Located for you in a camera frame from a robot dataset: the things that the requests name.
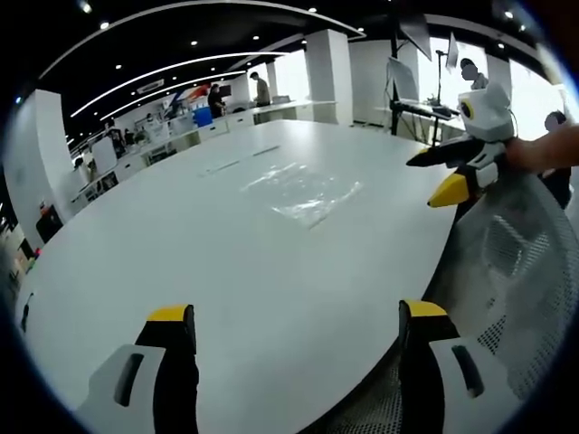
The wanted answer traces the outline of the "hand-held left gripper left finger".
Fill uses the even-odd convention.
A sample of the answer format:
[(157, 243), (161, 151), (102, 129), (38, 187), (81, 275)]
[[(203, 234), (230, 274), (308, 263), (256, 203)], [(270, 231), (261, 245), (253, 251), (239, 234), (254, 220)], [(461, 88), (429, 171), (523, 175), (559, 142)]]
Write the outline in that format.
[(90, 377), (75, 417), (90, 433), (196, 433), (199, 378), (194, 307), (163, 307)]

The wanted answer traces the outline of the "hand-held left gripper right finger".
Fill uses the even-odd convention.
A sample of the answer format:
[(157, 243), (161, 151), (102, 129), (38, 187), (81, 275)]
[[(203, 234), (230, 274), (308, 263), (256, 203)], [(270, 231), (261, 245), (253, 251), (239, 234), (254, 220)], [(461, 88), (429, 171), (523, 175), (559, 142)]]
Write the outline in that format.
[(506, 367), (446, 311), (399, 303), (402, 433), (498, 433), (520, 407)]

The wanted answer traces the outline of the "person's right hand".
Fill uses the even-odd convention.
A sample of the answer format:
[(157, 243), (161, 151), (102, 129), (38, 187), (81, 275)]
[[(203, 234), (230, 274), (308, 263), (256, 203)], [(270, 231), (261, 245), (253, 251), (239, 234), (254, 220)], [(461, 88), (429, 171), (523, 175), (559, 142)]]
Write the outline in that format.
[(536, 174), (554, 171), (557, 168), (557, 162), (552, 156), (549, 135), (536, 140), (511, 138), (507, 143), (506, 157), (511, 166)]

